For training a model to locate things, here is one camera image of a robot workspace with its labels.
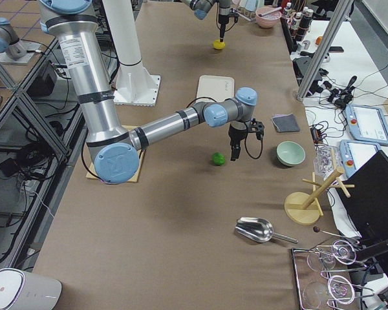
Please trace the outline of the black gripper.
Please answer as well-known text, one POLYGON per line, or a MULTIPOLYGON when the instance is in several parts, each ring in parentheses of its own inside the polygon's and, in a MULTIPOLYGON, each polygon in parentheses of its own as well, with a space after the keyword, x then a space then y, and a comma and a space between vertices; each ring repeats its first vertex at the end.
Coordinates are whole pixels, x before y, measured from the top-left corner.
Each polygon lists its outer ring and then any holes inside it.
POLYGON ((219 24, 219 42, 224 42, 226 25, 229 22, 230 7, 220 6, 218 9, 217 22, 219 24))
POLYGON ((231 146, 231 161, 236 161, 239 159, 241 153, 241 141, 245 140, 248 135, 248 126, 247 124, 239 121, 232 121, 229 126, 228 135, 230 137, 230 146, 231 146))

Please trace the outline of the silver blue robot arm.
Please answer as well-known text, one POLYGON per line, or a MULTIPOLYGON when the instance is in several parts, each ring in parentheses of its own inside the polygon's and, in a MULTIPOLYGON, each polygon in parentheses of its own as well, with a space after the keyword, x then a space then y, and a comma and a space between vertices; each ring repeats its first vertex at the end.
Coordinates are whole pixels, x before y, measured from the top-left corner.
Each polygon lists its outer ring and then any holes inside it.
POLYGON ((139 151, 200 123, 229 125, 232 157, 252 124, 256 91, 240 88, 222 102, 195 101, 192 106, 132 130, 124 128, 115 103, 154 104, 160 77, 143 66, 135 18, 129 1, 104 1, 119 70, 110 82, 96 38, 98 20, 90 1, 40 1, 41 27, 61 47, 78 103, 89 130, 86 144, 98 177, 118 184, 131 179, 139 168, 139 151))
POLYGON ((187 5, 194 15, 203 20, 209 13, 209 11, 216 5, 217 6, 217 28, 219 29, 218 43, 224 43, 224 36, 226 27, 231 18, 235 19, 235 13, 232 10, 232 2, 227 0, 181 0, 182 3, 187 5))

